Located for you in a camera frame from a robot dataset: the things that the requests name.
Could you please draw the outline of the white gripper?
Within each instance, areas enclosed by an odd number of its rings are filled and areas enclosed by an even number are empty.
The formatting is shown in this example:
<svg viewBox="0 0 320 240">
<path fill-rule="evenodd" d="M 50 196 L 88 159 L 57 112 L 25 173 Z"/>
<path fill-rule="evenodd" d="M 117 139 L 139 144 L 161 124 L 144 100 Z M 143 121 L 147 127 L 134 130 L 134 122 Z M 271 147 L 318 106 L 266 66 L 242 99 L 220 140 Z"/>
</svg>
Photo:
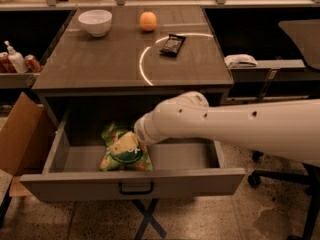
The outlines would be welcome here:
<svg viewBox="0 0 320 240">
<path fill-rule="evenodd" d="M 146 113 L 135 122 L 134 132 L 136 136 L 133 132 L 129 131 L 114 142 L 109 147 L 111 154 L 119 155 L 136 148 L 138 146 L 138 140 L 146 145 L 153 145 L 166 139 L 166 136 L 162 135 L 156 128 L 152 113 Z"/>
</svg>

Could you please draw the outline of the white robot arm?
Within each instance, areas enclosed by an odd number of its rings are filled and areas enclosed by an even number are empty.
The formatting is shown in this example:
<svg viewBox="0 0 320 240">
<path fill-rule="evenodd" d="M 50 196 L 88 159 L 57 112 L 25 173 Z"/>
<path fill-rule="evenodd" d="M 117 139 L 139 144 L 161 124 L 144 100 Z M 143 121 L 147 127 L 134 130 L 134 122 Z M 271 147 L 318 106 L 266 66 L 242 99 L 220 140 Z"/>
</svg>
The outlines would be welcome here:
<svg viewBox="0 0 320 240">
<path fill-rule="evenodd" d="M 216 140 L 320 167 L 320 100 L 211 107 L 201 93 L 187 92 L 138 119 L 110 151 L 169 138 Z"/>
</svg>

